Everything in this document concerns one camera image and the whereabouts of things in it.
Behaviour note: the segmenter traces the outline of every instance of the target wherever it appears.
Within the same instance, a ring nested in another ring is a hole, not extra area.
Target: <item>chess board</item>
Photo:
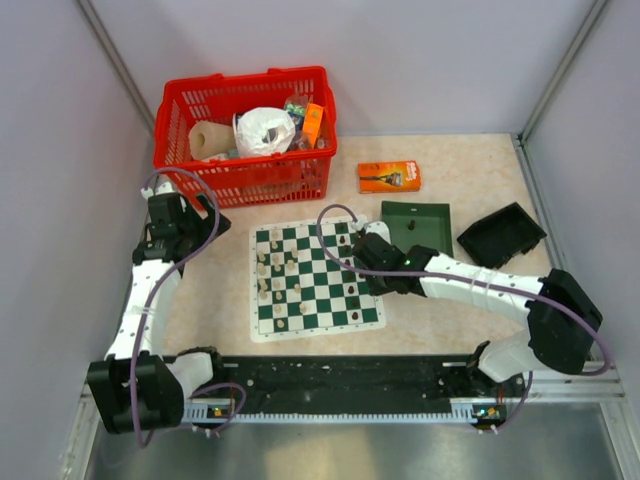
[[[249,236],[252,341],[272,342],[385,326],[382,298],[369,295],[363,276],[341,269],[325,256],[315,224],[316,219],[312,219],[252,230]],[[351,265],[356,262],[351,252],[356,233],[349,217],[326,219],[322,233],[331,253]],[[259,260],[260,253],[264,255],[263,261]],[[293,260],[293,265],[287,265],[289,260]],[[258,263],[264,265],[263,274],[258,272]],[[267,285],[266,295],[262,296],[260,279]]]

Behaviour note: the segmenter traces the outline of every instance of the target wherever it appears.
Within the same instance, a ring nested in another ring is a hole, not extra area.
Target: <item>orange package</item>
[[[417,192],[420,168],[413,160],[358,164],[360,193]]]
[[[311,148],[315,148],[318,133],[320,133],[320,124],[322,123],[322,112],[324,109],[320,105],[310,103],[307,105],[307,113],[304,117],[302,131],[309,136]]]

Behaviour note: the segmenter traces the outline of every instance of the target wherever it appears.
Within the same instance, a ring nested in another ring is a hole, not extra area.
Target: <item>black tray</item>
[[[527,253],[546,236],[514,202],[475,222],[458,237],[458,242],[477,265],[500,268],[517,253]]]

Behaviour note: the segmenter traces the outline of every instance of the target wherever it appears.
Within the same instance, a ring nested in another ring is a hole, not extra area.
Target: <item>gray wall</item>
[[[155,113],[166,81],[320,64],[343,134],[519,132],[593,0],[93,0]]]
[[[148,137],[71,1],[0,16],[0,477],[54,478],[119,321]]]
[[[640,419],[640,3],[611,2],[530,142],[571,270]]]

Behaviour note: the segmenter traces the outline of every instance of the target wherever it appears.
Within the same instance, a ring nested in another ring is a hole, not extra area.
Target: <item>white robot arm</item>
[[[494,382],[533,370],[552,369],[566,374],[582,371],[593,339],[561,312],[535,300],[540,297],[555,300],[597,331],[602,322],[600,312],[567,272],[552,269],[546,277],[509,275],[464,264],[420,246],[405,255],[391,245],[389,229],[383,222],[356,222],[354,227],[360,232],[354,256],[369,270],[435,274],[368,277],[372,295],[395,291],[448,298],[499,313],[523,328],[508,338],[484,342],[471,356],[470,366],[477,367]],[[463,277],[468,282],[447,277]],[[498,291],[490,286],[504,288]],[[509,293],[509,289],[524,292],[528,298]]]
[[[143,313],[147,319],[136,359],[137,410],[143,429],[178,425],[185,400],[210,381],[220,361],[214,348],[195,348],[179,354],[171,362],[162,355],[164,332],[173,294],[182,278],[174,266],[194,252],[209,237],[215,212],[205,195],[197,196],[208,216],[201,218],[186,199],[167,182],[156,192],[143,190],[150,222],[145,238],[133,252],[132,286],[116,338],[104,360],[92,362],[87,373],[105,428],[111,433],[131,431],[129,370],[136,332]],[[217,235],[231,223],[220,215]],[[156,283],[169,271],[151,306],[145,303]]]

